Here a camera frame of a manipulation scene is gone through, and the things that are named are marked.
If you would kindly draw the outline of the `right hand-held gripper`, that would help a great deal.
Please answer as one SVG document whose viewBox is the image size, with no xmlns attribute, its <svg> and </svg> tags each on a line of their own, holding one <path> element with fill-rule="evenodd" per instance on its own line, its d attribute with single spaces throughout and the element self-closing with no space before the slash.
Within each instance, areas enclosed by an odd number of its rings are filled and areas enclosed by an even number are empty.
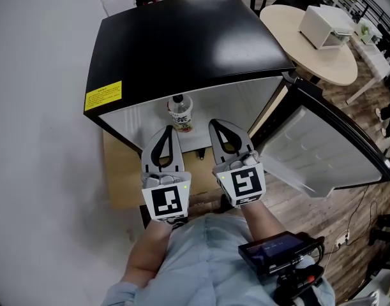
<svg viewBox="0 0 390 306">
<path fill-rule="evenodd" d="M 213 174 L 230 205 L 260 200 L 266 193 L 264 168 L 248 133 L 231 122 L 211 119 L 209 136 L 217 164 Z"/>
</svg>

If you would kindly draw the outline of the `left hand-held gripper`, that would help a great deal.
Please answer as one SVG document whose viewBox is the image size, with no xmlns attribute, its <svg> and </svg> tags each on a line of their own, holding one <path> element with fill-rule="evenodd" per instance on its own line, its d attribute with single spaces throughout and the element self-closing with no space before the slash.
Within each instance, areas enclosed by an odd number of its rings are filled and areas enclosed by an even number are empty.
<svg viewBox="0 0 390 306">
<path fill-rule="evenodd" d="M 167 160 L 160 163 L 165 147 Z M 184 168 L 183 157 L 178 133 L 172 125 L 162 128 L 149 140 L 142 151 L 141 166 L 142 194 L 151 219 L 167 222 L 187 217 L 191 173 L 179 171 Z"/>
</svg>

